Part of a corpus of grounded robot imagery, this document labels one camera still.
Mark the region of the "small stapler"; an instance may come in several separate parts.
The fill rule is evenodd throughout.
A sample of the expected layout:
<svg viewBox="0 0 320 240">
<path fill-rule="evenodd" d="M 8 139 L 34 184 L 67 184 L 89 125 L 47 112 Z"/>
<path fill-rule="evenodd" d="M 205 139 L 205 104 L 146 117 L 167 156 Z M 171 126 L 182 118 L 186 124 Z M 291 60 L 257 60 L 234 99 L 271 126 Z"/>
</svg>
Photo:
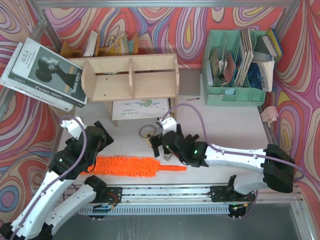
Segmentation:
<svg viewBox="0 0 320 240">
<path fill-rule="evenodd" d="M 173 153 L 172 152 L 170 152 L 170 153 L 165 153 L 164 155 L 163 155 L 163 159 L 165 160 L 165 161 L 169 161 L 172 157 L 173 157 Z"/>
</svg>

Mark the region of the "orange microfiber duster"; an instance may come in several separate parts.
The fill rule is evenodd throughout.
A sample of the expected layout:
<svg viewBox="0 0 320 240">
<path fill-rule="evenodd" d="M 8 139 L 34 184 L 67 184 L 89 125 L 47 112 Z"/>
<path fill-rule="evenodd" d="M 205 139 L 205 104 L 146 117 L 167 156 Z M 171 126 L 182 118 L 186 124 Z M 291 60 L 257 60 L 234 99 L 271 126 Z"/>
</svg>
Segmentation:
<svg viewBox="0 0 320 240">
<path fill-rule="evenodd" d="M 153 178 L 159 171 L 186 171 L 185 166 L 162 165 L 153 157 L 138 156 L 102 156 L 96 158 L 93 166 L 82 175 L 103 175 L 116 177 Z"/>
</svg>

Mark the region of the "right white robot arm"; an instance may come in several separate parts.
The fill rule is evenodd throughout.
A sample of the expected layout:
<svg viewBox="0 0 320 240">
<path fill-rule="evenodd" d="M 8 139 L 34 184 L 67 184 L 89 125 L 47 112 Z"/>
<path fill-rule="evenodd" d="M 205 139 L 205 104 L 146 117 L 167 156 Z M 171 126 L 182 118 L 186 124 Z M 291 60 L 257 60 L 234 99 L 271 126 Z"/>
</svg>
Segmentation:
<svg viewBox="0 0 320 240">
<path fill-rule="evenodd" d="M 159 147 L 162 147 L 164 154 L 173 154 L 186 166 L 225 166 L 249 170 L 246 175 L 230 176 L 226 193 L 232 200 L 266 188 L 279 193 L 292 193 L 295 161 L 279 146 L 268 144 L 265 149 L 241 149 L 240 154 L 235 154 L 234 148 L 210 147 L 198 138 L 198 135 L 183 136 L 169 131 L 152 136 L 150 143 L 155 157 L 160 155 Z"/>
</svg>

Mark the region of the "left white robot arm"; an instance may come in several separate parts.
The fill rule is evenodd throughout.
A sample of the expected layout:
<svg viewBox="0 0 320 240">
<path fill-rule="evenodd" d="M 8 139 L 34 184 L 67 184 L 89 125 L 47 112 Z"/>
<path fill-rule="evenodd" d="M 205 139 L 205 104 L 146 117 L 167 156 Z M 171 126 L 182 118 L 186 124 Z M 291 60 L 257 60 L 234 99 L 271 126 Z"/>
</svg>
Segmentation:
<svg viewBox="0 0 320 240">
<path fill-rule="evenodd" d="M 107 184 L 99 177 L 89 176 L 84 184 L 60 205 L 57 201 L 81 173 L 95 167 L 99 152 L 113 143 L 100 121 L 84 127 L 74 118 L 79 133 L 71 132 L 66 147 L 58 151 L 44 180 L 23 212 L 13 221 L 0 227 L 6 240 L 51 240 L 59 228 L 88 203 L 107 201 Z"/>
</svg>

